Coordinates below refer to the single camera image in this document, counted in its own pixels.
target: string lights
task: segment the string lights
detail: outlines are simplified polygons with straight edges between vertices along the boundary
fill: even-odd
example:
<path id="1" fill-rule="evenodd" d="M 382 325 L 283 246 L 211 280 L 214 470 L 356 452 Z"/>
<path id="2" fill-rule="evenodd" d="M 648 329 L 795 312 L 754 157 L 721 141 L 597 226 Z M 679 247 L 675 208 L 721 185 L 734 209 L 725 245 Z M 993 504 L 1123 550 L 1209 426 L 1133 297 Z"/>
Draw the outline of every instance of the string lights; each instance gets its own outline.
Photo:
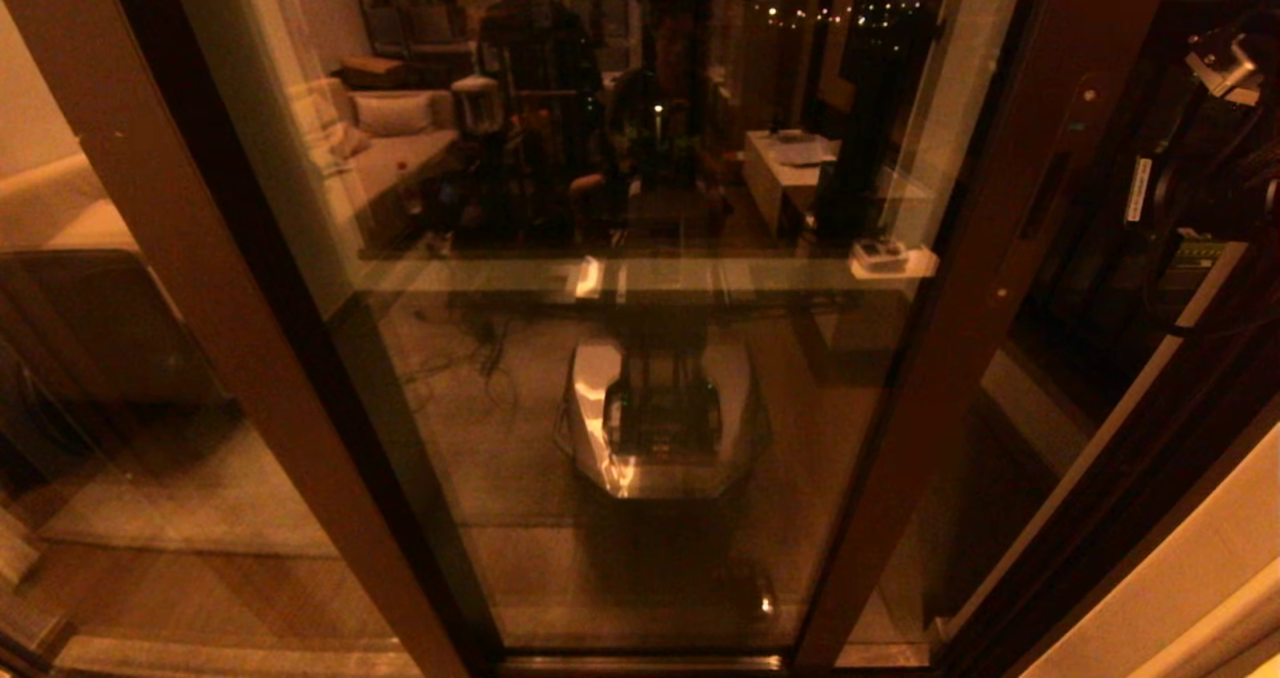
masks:
<path id="1" fill-rule="evenodd" d="M 765 19 L 765 26 L 773 26 L 786 29 L 799 29 L 805 26 L 818 26 L 818 23 L 831 23 L 832 26 L 841 26 L 845 19 L 856 22 L 860 28 L 890 28 L 896 26 L 897 19 L 902 17 L 914 17 L 915 12 L 919 12 L 919 3 L 869 3 L 863 6 L 849 5 L 845 8 L 844 17 L 840 14 L 840 9 L 823 8 L 822 12 L 810 17 L 803 9 L 796 9 L 795 17 L 788 17 L 783 14 L 777 6 L 763 8 L 762 4 L 755 3 L 753 5 L 755 12 L 768 13 Z M 858 12 L 856 19 L 854 18 L 854 12 Z"/>

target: pillow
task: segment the pillow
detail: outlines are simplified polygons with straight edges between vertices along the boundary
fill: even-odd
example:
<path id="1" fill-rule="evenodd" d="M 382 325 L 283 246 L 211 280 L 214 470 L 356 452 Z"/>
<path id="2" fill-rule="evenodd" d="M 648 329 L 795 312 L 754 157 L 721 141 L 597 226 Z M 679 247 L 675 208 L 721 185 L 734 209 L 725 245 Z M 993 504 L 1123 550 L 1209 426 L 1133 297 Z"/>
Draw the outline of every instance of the pillow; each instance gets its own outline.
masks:
<path id="1" fill-rule="evenodd" d="M 337 177 L 338 173 L 348 171 L 351 168 L 351 164 L 338 159 L 333 154 L 333 148 L 325 145 L 311 145 L 311 148 L 307 148 L 307 157 L 315 164 L 315 168 L 320 168 L 320 175 L 325 178 Z"/>
<path id="2" fill-rule="evenodd" d="M 329 150 L 332 150 L 334 157 L 339 160 L 351 159 L 353 155 L 369 150 L 372 145 L 365 130 L 361 130 L 356 125 L 351 125 L 348 122 L 334 123 L 334 125 L 329 128 L 325 137 L 329 143 Z"/>
<path id="3" fill-rule="evenodd" d="M 420 134 L 431 127 L 428 110 L 430 96 L 420 95 L 352 95 L 360 127 L 372 136 Z"/>

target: cable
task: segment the cable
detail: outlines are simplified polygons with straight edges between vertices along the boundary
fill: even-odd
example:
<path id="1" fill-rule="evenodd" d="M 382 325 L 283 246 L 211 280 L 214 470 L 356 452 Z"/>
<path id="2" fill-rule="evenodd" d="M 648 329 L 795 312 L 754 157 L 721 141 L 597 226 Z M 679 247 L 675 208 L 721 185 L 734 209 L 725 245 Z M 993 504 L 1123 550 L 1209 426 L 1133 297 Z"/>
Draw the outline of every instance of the cable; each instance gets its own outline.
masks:
<path id="1" fill-rule="evenodd" d="M 1243 333 L 1252 330 L 1252 327 L 1263 326 L 1263 324 L 1280 321 L 1280 304 L 1271 304 L 1261 312 L 1249 315 L 1247 319 L 1231 319 L 1231 321 L 1217 321 L 1217 322 L 1197 322 L 1193 326 L 1180 326 L 1178 322 L 1167 321 L 1165 317 L 1157 312 L 1155 306 L 1155 292 L 1158 285 L 1161 274 L 1165 270 L 1165 255 L 1167 253 L 1170 240 L 1178 233 L 1178 223 L 1187 212 L 1190 203 L 1196 203 L 1199 198 L 1201 192 L 1207 185 L 1210 178 L 1213 173 L 1219 171 L 1221 166 L 1231 157 L 1231 154 L 1239 148 L 1240 142 L 1244 141 L 1253 128 L 1257 127 L 1258 119 L 1262 118 L 1262 113 L 1270 109 L 1270 100 L 1260 100 L 1258 105 L 1251 110 L 1248 116 L 1245 116 L 1239 130 L 1226 142 L 1225 146 L 1215 155 L 1208 162 L 1208 166 L 1203 169 L 1201 175 L 1193 180 L 1193 189 L 1188 191 L 1188 196 L 1175 203 L 1169 212 L 1169 217 L 1157 230 L 1156 244 L 1152 246 L 1152 251 L 1147 258 L 1147 267 L 1143 271 L 1143 280 L 1139 293 L 1142 294 L 1143 312 L 1149 322 L 1155 324 L 1160 330 L 1169 333 L 1171 336 L 1179 336 L 1180 339 L 1207 339 L 1207 336 L 1228 336 L 1234 333 Z"/>
<path id="2" fill-rule="evenodd" d="M 420 322 L 435 324 L 436 326 L 453 326 L 460 327 L 462 333 L 470 333 L 471 340 L 475 345 L 467 353 L 460 353 L 456 356 L 447 356 L 444 359 L 434 359 L 431 363 L 424 362 L 417 368 L 412 368 L 406 374 L 399 374 L 401 385 L 408 386 L 411 382 L 419 385 L 419 390 L 424 391 L 425 397 L 420 397 L 420 400 L 410 406 L 413 413 L 421 413 L 425 411 L 435 397 L 435 388 L 431 386 L 431 377 L 444 376 L 444 374 L 451 374 L 454 368 L 461 365 L 472 365 L 476 374 L 484 377 L 484 391 L 489 402 L 493 406 L 498 406 L 504 411 L 516 411 L 520 406 L 520 390 L 516 385 L 516 379 L 512 376 L 507 368 L 502 367 L 502 358 L 506 351 L 506 343 L 508 333 L 511 333 L 511 324 L 515 317 L 508 317 L 499 330 L 493 327 L 493 322 L 475 321 L 468 322 L 467 319 L 461 319 L 461 322 L 456 321 L 435 321 L 435 319 L 428 317 L 421 310 L 413 310 L 413 319 Z M 493 390 L 494 376 L 507 377 L 507 382 L 511 386 L 511 397 L 508 400 L 499 399 Z"/>

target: electronic device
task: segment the electronic device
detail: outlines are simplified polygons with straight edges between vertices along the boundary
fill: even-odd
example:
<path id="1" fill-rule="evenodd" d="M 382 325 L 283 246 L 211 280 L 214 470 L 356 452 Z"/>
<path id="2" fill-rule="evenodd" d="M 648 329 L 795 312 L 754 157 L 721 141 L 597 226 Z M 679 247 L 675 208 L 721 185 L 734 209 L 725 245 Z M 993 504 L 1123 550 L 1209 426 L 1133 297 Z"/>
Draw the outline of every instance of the electronic device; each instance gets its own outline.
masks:
<path id="1" fill-rule="evenodd" d="M 769 440 L 744 342 L 581 340 L 557 441 L 616 499 L 714 499 Z"/>
<path id="2" fill-rule="evenodd" d="M 1134 160 L 1125 221 L 1153 232 L 1142 281 L 1146 317 L 1174 336 L 1221 336 L 1280 319 L 1280 304 L 1216 322 L 1178 326 L 1155 308 L 1156 287 L 1183 232 L 1216 240 L 1280 235 L 1276 72 L 1280 8 L 1188 37 L 1193 81 Z M 1226 130 L 1217 125 L 1229 125 Z"/>
<path id="3" fill-rule="evenodd" d="M 899 240 L 855 240 L 852 258 L 868 272 L 901 272 L 910 253 Z"/>

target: glass pane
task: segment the glass pane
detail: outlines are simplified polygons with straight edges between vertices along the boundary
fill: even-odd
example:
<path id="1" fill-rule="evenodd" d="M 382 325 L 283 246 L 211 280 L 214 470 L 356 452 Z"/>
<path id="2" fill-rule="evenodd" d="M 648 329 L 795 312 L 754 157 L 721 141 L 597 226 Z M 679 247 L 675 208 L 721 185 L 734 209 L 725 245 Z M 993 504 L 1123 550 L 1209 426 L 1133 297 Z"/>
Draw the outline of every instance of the glass pane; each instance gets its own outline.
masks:
<path id="1" fill-rule="evenodd" d="M 842 665 L 892 661 L 891 643 L 902 647 L 900 655 L 928 660 L 960 629 L 1176 349 L 1161 324 L 1202 306 L 1240 257 L 1236 240 L 1256 235 L 1253 221 L 1270 223 L 1256 210 L 1265 182 L 1231 187 L 1238 212 L 1184 214 L 1164 253 L 1153 219 L 1165 191 L 1157 185 L 1176 180 L 1180 168 L 1207 164 L 1253 110 L 1247 90 L 1194 99 L 1206 87 L 1188 67 L 1189 37 L 1212 36 L 1240 5 L 1267 1 L 1161 3 L 1085 171 L 1089 180 L 1071 196 L 1030 294 L 988 365 L 961 445 L 942 461 L 882 578 L 877 618 L 855 629 Z M 1266 139 L 1266 130 L 1247 132 L 1224 175 L 1247 175 Z M 1146 189 L 1135 189 L 1143 159 L 1155 168 Z M 1134 191 L 1147 201 L 1138 216 Z"/>
<path id="2" fill-rule="evenodd" d="M 458 600 L 791 645 L 1016 0 L 183 3 Z"/>
<path id="3" fill-rule="evenodd" d="M 0 632 L 60 670 L 412 661 L 228 395 L 0 4 Z"/>

